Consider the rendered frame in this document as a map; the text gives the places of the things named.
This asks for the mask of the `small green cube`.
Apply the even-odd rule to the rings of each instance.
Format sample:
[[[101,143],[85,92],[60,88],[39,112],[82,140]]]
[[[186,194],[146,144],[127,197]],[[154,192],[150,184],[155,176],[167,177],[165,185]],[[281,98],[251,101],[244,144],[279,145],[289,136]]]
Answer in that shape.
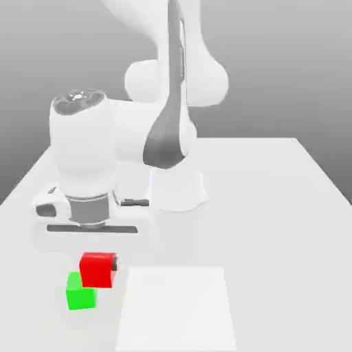
[[[69,310],[95,308],[97,292],[96,288],[83,287],[80,272],[70,272],[68,274],[66,299]]]

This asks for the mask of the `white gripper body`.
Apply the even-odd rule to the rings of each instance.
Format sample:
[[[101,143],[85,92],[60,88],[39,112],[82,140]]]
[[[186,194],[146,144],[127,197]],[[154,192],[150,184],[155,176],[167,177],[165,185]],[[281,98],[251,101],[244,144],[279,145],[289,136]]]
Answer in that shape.
[[[147,212],[120,212],[98,229],[52,217],[30,217],[34,246],[50,252],[111,252],[129,244],[151,243],[156,237],[154,218]]]

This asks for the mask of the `small red cube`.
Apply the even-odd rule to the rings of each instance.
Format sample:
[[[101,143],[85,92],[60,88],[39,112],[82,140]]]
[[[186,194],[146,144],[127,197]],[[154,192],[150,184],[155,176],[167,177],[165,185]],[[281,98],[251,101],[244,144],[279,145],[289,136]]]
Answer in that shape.
[[[83,287],[112,288],[117,272],[111,271],[113,252],[85,252],[79,262]]]

